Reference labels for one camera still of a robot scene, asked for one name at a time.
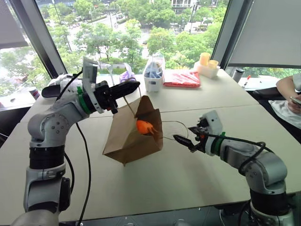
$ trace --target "smartphone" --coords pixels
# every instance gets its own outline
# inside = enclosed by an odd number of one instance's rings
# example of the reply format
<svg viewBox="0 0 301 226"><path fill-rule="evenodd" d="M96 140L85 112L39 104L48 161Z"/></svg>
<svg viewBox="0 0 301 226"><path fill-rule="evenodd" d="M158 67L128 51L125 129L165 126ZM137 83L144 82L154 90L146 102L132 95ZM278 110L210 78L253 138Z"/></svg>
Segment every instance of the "smartphone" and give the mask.
<svg viewBox="0 0 301 226"><path fill-rule="evenodd" d="M294 98L294 97L290 97L290 99L291 99L295 104L298 104L299 107L301 107L301 100L298 100L298 99L296 99L296 98Z"/></svg>

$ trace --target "person's hand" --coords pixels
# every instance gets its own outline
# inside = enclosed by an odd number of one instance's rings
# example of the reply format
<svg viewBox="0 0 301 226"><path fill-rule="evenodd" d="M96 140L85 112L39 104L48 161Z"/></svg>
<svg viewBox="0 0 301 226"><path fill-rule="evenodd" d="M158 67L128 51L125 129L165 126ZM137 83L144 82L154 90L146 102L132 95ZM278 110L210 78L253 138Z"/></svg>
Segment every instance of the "person's hand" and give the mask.
<svg viewBox="0 0 301 226"><path fill-rule="evenodd" d="M296 99L301 100L301 95L295 96ZM293 102L291 99L288 100L288 108L295 114L301 114L301 107Z"/></svg>

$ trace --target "yellow cup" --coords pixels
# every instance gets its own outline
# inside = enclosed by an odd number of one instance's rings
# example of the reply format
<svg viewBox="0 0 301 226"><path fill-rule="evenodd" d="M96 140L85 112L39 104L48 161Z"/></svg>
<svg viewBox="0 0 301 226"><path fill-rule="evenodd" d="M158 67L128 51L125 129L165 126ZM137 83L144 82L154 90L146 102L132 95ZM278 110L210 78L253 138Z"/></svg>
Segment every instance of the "yellow cup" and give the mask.
<svg viewBox="0 0 301 226"><path fill-rule="evenodd" d="M201 53L201 55L199 56L199 63L203 66L207 66L209 58L210 58L210 53Z"/></svg>
<svg viewBox="0 0 301 226"><path fill-rule="evenodd" d="M211 68L211 69L215 69L218 65L218 61L216 60L209 60L208 62L208 67Z"/></svg>

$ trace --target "red package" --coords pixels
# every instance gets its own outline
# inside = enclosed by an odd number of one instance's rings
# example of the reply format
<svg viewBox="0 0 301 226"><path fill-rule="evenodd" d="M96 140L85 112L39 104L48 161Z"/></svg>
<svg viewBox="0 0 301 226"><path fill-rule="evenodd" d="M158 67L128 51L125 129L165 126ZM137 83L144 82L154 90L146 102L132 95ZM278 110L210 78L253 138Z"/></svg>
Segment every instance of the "red package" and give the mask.
<svg viewBox="0 0 301 226"><path fill-rule="evenodd" d="M198 72L186 69L165 70L164 83L165 86L170 87L200 87Z"/></svg>

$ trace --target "white box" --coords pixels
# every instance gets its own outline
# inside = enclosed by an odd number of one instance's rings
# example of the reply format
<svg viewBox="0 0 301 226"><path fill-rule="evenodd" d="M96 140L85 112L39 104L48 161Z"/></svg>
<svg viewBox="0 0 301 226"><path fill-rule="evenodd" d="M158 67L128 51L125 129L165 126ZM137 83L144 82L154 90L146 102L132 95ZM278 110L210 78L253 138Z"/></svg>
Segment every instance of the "white box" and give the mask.
<svg viewBox="0 0 301 226"><path fill-rule="evenodd" d="M214 79L215 77L217 77L217 73L218 70L220 69L220 66L217 66L216 68L209 68L208 66L203 66L199 63L199 61L197 61L194 64L193 69L196 70L198 72L199 75L203 75L206 76L210 79Z"/></svg>
<svg viewBox="0 0 301 226"><path fill-rule="evenodd" d="M163 86L163 76L159 79L144 77L147 92L158 92Z"/></svg>

